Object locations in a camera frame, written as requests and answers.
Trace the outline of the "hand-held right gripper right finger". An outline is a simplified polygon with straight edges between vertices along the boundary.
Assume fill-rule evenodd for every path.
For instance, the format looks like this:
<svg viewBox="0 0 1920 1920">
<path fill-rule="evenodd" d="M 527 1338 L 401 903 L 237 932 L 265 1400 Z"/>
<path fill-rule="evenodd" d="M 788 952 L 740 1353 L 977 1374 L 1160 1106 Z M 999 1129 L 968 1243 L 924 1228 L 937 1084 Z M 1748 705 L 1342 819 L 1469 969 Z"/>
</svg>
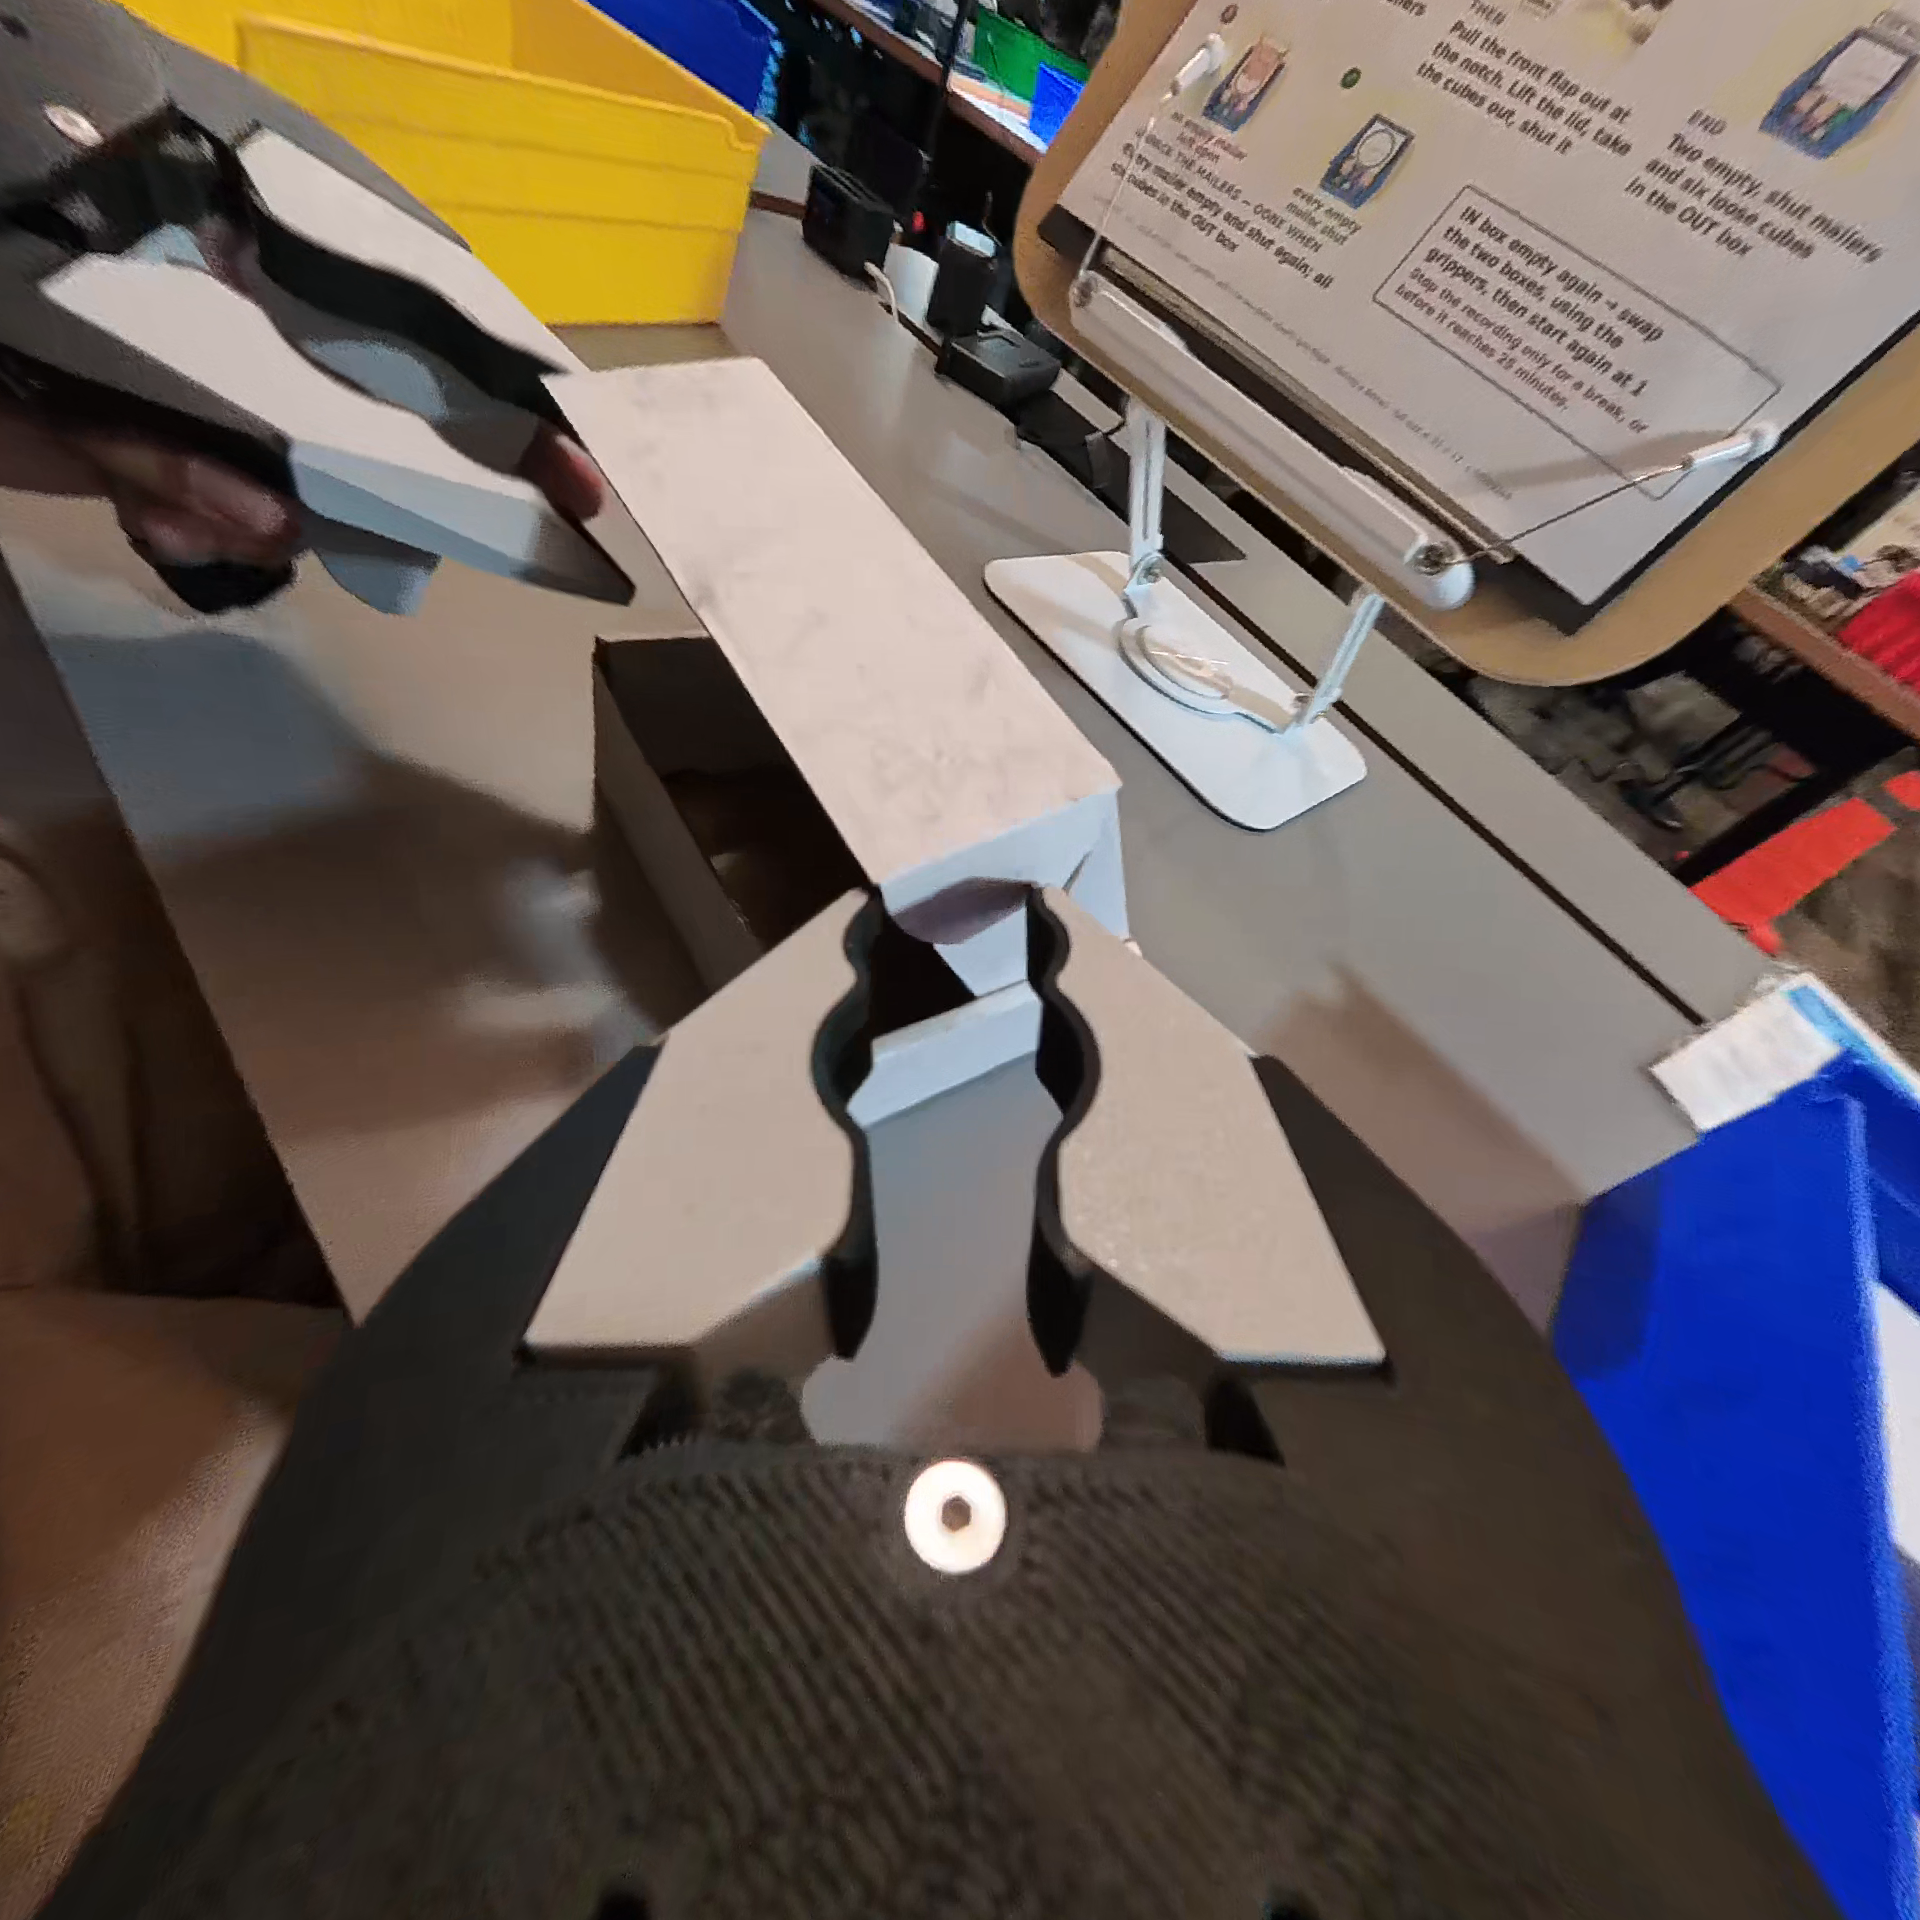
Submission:
<svg viewBox="0 0 1920 1920">
<path fill-rule="evenodd" d="M 1257 1057 L 1079 903 L 1023 911 L 1042 1145 L 1026 1322 L 1053 1376 L 1361 1376 L 1385 1343 Z"/>
</svg>

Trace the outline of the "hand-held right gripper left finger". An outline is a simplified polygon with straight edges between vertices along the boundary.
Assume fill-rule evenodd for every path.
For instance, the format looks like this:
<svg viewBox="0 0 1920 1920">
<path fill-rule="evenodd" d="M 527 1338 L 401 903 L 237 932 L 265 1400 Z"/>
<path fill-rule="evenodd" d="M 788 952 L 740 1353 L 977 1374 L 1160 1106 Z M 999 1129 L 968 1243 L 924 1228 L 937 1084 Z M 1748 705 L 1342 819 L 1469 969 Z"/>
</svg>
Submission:
<svg viewBox="0 0 1920 1920">
<path fill-rule="evenodd" d="M 873 1326 L 879 902 L 850 892 L 673 1025 L 524 1334 L 541 1361 L 848 1361 Z"/>
</svg>

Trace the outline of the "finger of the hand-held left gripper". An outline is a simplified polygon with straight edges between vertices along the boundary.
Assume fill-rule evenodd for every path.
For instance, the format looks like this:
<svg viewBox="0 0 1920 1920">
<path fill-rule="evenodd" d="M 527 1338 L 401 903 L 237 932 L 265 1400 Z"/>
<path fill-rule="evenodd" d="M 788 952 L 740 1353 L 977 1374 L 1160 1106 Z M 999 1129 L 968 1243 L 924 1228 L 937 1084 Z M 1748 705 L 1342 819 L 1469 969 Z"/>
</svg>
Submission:
<svg viewBox="0 0 1920 1920">
<path fill-rule="evenodd" d="M 455 449 L 425 418 L 357 391 L 204 271 L 79 257 L 37 288 L 37 359 L 89 393 L 143 401 L 186 440 L 228 442 L 280 470 L 334 578 L 406 611 L 396 572 L 455 561 L 623 609 L 631 576 L 514 471 Z"/>
<path fill-rule="evenodd" d="M 456 239 L 269 131 L 230 182 L 234 274 L 320 370 L 447 442 L 567 430 L 548 383 L 577 359 Z"/>
</svg>

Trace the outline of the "white cardboard box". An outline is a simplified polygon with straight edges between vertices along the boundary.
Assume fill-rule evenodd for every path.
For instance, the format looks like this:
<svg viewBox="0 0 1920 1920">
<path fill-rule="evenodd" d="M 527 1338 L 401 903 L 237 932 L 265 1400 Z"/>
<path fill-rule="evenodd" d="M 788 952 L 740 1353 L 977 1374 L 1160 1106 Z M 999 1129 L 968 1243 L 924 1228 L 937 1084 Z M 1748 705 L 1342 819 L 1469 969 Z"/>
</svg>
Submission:
<svg viewBox="0 0 1920 1920">
<path fill-rule="evenodd" d="M 860 875 L 968 993 L 878 1043 L 855 1118 L 1030 1057 L 1023 890 L 1129 932 L 1114 770 L 767 366 L 548 388 Z"/>
</svg>

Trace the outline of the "black desk device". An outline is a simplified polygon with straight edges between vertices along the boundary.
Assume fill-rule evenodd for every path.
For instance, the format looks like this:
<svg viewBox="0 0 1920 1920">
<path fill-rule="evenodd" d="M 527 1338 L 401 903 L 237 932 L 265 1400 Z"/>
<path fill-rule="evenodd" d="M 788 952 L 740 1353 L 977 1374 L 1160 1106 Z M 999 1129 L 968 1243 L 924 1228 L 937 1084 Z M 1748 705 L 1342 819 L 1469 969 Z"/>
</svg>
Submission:
<svg viewBox="0 0 1920 1920">
<path fill-rule="evenodd" d="M 833 272 L 871 283 L 895 243 L 895 211 L 845 169 L 818 160 L 806 177 L 799 234 Z"/>
</svg>

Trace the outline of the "person's left hand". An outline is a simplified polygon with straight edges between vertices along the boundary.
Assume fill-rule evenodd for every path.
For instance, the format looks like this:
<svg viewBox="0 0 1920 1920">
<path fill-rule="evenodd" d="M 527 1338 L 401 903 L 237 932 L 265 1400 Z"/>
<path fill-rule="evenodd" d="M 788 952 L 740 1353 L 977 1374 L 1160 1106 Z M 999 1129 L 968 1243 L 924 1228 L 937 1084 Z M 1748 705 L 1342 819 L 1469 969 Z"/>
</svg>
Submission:
<svg viewBox="0 0 1920 1920">
<path fill-rule="evenodd" d="M 228 464 L 167 420 L 117 406 L 2 401 L 2 484 L 39 496 L 101 499 L 157 572 L 206 568 L 285 575 L 318 546 L 378 611 L 413 611 L 439 566 L 417 542 L 316 516 L 249 470 Z"/>
</svg>

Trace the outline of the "yellow plastic bin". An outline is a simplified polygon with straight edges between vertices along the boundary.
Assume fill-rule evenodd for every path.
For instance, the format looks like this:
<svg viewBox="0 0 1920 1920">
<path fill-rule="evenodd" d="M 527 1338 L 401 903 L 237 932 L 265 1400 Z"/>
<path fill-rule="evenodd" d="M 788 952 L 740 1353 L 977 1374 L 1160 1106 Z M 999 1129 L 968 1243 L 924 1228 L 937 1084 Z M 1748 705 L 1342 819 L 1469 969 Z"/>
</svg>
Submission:
<svg viewBox="0 0 1920 1920">
<path fill-rule="evenodd" d="M 129 3 L 318 118 L 548 327 L 712 324 L 767 126 L 582 3 Z"/>
</svg>

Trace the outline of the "blue plastic bin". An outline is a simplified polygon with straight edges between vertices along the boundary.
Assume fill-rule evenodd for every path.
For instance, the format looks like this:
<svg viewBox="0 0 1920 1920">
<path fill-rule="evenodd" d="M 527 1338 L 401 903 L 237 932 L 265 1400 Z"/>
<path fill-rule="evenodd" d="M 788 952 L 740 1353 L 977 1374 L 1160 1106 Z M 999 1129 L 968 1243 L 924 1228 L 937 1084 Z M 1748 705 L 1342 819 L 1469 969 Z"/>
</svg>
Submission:
<svg viewBox="0 0 1920 1920">
<path fill-rule="evenodd" d="M 775 118 L 783 43 L 750 3 L 593 3 L 617 27 L 759 119 Z"/>
<path fill-rule="evenodd" d="M 1584 1214 L 1551 1348 L 1845 1916 L 1916 1916 L 1916 1071 L 1807 975 L 1653 1067 L 1696 1129 Z"/>
</svg>

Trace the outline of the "white document stand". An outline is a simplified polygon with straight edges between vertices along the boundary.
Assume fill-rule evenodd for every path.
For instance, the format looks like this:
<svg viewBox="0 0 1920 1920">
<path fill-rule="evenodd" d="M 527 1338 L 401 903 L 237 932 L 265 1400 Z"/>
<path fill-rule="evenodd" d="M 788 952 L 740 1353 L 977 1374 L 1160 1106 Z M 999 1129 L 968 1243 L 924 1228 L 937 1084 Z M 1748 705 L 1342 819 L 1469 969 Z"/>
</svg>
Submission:
<svg viewBox="0 0 1920 1920">
<path fill-rule="evenodd" d="M 1126 457 L 1125 550 L 986 566 L 992 599 L 1220 820 L 1272 833 L 1348 793 L 1361 755 L 1333 708 L 1386 601 L 1457 612 L 1518 535 L 1469 535 L 1457 507 L 1356 427 L 1308 412 L 1253 347 L 1185 332 L 1100 264 L 1020 258 L 1042 323 L 1117 380 Z M 1191 430 L 1272 512 L 1356 561 L 1335 652 L 1302 690 L 1167 576 L 1167 430 Z"/>
</svg>

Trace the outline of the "green plastic bin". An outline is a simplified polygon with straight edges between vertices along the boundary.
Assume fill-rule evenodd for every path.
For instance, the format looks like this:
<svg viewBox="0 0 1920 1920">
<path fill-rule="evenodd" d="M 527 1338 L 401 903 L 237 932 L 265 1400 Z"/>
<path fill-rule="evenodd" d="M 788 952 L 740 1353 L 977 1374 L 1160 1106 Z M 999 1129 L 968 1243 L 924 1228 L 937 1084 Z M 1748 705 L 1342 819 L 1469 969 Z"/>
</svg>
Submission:
<svg viewBox="0 0 1920 1920">
<path fill-rule="evenodd" d="M 968 59 L 984 82 L 1020 100 L 1033 98 L 1044 67 L 1072 81 L 1084 82 L 1088 78 L 1085 59 L 1050 46 L 1006 8 L 975 6 Z"/>
</svg>

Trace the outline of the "orange cone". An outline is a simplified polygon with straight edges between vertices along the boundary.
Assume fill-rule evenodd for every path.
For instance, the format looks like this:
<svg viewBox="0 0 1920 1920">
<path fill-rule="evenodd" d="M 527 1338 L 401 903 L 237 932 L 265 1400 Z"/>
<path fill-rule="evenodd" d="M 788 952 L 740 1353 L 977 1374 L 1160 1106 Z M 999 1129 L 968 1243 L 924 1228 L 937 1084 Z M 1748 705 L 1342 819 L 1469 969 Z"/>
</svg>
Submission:
<svg viewBox="0 0 1920 1920">
<path fill-rule="evenodd" d="M 1692 899 L 1742 932 L 1766 958 L 1784 952 L 1781 923 L 1812 895 L 1877 852 L 1917 817 L 1917 774 L 1898 774 L 1877 795 L 1839 800 L 1726 870 L 1689 886 Z"/>
</svg>

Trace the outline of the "red plastic bin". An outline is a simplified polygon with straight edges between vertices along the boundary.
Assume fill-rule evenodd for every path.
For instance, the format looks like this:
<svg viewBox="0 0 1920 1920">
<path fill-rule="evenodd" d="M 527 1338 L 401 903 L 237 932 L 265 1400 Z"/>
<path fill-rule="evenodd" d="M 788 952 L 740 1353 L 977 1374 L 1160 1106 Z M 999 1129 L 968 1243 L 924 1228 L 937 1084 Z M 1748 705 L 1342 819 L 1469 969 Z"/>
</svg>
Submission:
<svg viewBox="0 0 1920 1920">
<path fill-rule="evenodd" d="M 1839 627 L 1837 646 L 1888 681 L 1917 690 L 1917 572 L 1862 601 Z"/>
</svg>

